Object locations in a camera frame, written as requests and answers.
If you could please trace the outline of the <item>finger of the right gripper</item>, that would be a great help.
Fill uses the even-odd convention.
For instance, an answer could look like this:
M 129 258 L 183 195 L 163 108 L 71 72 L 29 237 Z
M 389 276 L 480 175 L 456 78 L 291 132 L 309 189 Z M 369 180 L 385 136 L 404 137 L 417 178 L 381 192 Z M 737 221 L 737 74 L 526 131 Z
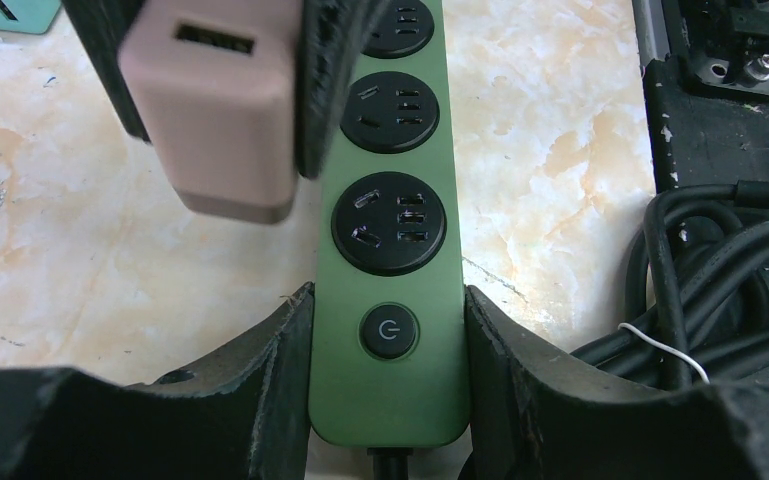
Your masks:
M 118 63 L 118 52 L 145 0 L 62 0 L 78 39 L 120 123 L 132 138 L 150 142 Z
M 295 163 L 320 176 L 342 118 L 354 68 L 387 1 L 307 0 L 296 55 Z

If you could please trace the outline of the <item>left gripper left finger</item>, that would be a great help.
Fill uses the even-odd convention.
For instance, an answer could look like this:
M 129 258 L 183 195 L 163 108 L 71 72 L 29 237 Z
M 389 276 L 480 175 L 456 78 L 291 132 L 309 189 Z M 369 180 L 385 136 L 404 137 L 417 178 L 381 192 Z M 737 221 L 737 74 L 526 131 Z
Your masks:
M 151 384 L 0 369 L 0 479 L 301 479 L 314 287 Z

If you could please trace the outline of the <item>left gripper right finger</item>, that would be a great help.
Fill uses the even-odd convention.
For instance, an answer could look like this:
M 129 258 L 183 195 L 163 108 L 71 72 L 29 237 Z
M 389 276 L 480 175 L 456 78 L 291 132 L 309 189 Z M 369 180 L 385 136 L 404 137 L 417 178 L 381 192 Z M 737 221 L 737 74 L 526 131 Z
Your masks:
M 465 291 L 478 479 L 769 479 L 769 385 L 661 391 L 603 372 Z

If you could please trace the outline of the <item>teal plug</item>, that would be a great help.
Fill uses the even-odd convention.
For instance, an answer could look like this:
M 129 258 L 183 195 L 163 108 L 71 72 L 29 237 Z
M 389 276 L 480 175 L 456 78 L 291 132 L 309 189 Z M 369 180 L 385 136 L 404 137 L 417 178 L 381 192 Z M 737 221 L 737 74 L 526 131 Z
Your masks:
M 0 31 L 44 34 L 60 9 L 60 0 L 0 0 Z

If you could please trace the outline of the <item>pink plug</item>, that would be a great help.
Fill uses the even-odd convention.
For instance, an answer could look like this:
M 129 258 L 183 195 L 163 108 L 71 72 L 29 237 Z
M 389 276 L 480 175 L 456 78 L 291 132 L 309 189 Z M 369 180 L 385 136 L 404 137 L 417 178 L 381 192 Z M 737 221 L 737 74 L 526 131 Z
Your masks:
M 143 5 L 118 63 L 188 209 L 261 224 L 291 211 L 302 13 L 299 1 Z

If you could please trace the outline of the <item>green power strip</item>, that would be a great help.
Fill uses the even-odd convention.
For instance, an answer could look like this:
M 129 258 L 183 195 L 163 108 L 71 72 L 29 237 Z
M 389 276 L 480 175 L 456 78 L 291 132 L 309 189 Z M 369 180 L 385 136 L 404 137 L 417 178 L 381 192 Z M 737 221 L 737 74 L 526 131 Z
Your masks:
M 385 3 L 320 179 L 313 428 L 340 446 L 449 444 L 469 382 L 441 2 Z

